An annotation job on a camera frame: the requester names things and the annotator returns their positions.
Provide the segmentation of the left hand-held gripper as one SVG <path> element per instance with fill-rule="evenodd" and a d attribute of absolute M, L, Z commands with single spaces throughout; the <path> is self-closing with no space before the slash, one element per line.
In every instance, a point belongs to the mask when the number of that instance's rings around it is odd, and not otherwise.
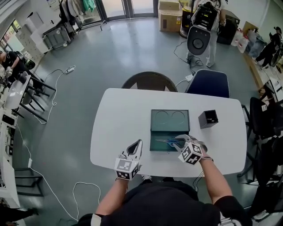
<path fill-rule="evenodd" d="M 140 171 L 142 167 L 142 164 L 140 163 L 142 146 L 143 141 L 138 139 L 136 142 L 127 147 L 127 154 L 123 151 L 119 157 L 116 158 L 114 170 L 118 179 L 132 180 Z"/>

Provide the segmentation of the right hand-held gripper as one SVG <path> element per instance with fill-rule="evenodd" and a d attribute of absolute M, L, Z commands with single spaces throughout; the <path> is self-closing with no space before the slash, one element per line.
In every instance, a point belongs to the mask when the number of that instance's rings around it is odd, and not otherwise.
<path fill-rule="evenodd" d="M 203 151 L 207 152 L 207 147 L 203 141 L 198 141 L 195 137 L 182 134 L 175 137 L 176 141 L 172 143 L 172 147 L 180 152 L 179 160 L 195 165 L 200 159 L 203 158 Z"/>

